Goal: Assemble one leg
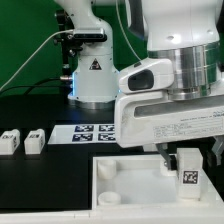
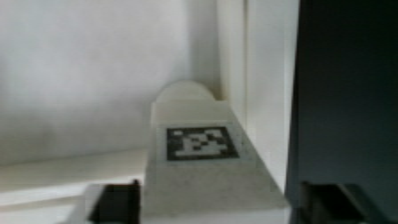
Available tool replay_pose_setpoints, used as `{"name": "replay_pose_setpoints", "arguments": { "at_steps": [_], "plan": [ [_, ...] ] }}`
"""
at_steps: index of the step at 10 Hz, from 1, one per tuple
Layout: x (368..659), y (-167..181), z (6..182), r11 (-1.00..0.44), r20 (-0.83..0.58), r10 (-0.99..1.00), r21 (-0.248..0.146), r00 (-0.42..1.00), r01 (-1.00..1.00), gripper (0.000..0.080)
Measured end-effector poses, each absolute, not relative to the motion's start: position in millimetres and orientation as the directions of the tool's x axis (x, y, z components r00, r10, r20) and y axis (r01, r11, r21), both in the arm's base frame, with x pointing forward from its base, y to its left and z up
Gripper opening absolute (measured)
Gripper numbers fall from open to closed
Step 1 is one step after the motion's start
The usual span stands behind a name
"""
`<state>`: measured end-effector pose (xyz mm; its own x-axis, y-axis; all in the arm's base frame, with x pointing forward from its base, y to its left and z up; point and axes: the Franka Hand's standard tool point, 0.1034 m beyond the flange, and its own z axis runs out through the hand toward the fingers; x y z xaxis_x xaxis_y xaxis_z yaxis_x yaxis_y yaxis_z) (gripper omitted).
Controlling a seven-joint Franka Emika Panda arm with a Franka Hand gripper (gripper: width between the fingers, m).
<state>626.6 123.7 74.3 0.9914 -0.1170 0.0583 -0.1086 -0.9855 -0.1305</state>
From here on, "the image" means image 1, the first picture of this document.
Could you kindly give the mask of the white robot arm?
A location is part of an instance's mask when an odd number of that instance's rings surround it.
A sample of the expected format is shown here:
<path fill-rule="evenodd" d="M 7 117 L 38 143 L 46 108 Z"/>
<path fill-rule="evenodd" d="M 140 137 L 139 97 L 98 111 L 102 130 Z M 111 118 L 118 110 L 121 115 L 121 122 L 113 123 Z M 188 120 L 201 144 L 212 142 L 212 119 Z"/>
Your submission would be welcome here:
<path fill-rule="evenodd" d="M 94 5 L 113 0 L 55 0 L 80 42 L 70 99 L 115 105 L 122 147 L 213 137 L 224 146 L 224 71 L 216 24 L 223 0 L 124 0 L 129 29 L 147 57 L 122 71 L 113 64 L 113 31 Z"/>

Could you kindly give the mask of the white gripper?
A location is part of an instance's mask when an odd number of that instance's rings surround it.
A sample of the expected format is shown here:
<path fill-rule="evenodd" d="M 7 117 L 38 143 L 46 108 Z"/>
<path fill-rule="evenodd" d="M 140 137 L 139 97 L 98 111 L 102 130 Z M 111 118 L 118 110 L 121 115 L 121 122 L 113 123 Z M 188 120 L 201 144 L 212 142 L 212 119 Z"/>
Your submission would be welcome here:
<path fill-rule="evenodd" d="M 177 169 L 177 160 L 166 144 L 181 140 L 214 137 L 207 152 L 210 167 L 222 164 L 224 153 L 224 95 L 186 101 L 168 101 L 162 91 L 120 93 L 115 103 L 115 136 L 123 147 L 157 144 L 168 170 Z"/>

